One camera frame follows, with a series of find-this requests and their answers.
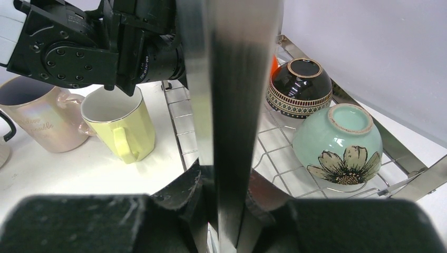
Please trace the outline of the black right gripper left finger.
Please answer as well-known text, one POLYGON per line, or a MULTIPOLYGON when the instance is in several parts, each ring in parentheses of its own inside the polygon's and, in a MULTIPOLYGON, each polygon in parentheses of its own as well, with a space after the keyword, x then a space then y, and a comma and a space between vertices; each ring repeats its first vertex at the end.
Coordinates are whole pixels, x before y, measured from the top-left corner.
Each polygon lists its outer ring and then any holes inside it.
POLYGON ((198 161, 152 194, 34 195, 1 226, 1 252, 205 252, 198 161))

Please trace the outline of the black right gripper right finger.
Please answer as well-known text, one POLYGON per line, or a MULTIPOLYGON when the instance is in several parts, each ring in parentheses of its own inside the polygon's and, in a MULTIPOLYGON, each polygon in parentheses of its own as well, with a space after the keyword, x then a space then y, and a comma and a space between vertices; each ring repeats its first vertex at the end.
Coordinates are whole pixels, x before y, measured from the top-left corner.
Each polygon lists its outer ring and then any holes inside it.
POLYGON ((247 192, 254 252, 446 252, 429 217, 396 199, 298 199, 258 172, 247 192))

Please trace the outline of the mint green ceramic bowl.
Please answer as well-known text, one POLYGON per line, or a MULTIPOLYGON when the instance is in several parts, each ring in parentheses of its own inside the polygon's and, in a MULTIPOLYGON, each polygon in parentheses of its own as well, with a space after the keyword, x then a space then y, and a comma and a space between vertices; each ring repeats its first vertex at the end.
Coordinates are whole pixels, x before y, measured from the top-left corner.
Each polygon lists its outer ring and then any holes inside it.
POLYGON ((310 115, 297 129, 292 146, 307 171, 335 184, 366 183, 381 168, 378 128, 365 109, 353 104, 336 104, 310 115))

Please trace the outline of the brown patterned ceramic bowl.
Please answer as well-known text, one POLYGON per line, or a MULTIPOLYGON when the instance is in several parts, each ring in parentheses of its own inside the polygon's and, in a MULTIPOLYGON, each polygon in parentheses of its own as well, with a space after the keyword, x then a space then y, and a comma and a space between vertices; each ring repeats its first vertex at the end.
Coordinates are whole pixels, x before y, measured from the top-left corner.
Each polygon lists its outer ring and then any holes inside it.
POLYGON ((266 101, 276 111, 295 119, 329 107, 332 81, 323 67, 307 58, 293 59, 271 75, 266 101))

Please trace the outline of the orange plastic bowl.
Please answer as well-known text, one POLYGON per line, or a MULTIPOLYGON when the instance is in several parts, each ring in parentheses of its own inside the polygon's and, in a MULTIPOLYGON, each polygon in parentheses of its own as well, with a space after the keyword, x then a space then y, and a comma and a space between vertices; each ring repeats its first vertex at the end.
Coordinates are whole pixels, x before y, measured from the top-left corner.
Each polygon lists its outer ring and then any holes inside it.
POLYGON ((274 74, 274 72, 278 69, 278 61, 277 61, 277 57, 273 56, 272 57, 272 62, 271 62, 271 68, 270 68, 270 76, 272 76, 274 74))

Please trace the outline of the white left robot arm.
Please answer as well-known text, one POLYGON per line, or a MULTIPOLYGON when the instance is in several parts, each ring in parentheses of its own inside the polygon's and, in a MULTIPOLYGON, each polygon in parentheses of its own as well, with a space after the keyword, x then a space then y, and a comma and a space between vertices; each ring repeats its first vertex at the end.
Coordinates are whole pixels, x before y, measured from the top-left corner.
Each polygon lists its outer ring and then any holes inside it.
POLYGON ((175 1, 1 1, 1 66, 67 89, 187 85, 175 1))

